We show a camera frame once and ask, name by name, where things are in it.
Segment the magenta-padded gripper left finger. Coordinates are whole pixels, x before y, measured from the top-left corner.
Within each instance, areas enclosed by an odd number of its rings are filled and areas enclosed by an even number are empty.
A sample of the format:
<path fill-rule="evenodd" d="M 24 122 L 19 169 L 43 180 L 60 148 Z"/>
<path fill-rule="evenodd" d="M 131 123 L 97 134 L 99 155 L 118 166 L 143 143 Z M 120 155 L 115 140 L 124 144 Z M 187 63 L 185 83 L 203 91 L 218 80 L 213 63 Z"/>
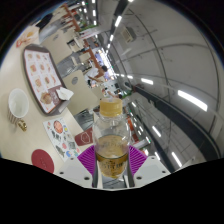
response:
<path fill-rule="evenodd" d="M 78 157 L 69 158 L 56 175 L 84 188 L 95 187 L 98 173 L 94 147 L 90 146 Z"/>

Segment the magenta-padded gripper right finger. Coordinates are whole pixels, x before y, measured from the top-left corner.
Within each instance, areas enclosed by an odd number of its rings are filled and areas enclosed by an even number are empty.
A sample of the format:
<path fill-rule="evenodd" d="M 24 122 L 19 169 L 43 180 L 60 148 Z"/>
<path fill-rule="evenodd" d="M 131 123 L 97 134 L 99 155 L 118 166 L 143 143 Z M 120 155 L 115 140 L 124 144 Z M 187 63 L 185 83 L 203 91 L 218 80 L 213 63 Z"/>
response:
<path fill-rule="evenodd" d="M 129 147 L 126 175 L 129 188 L 140 188 L 168 175 L 169 170 L 156 156 L 146 156 L 133 146 Z"/>

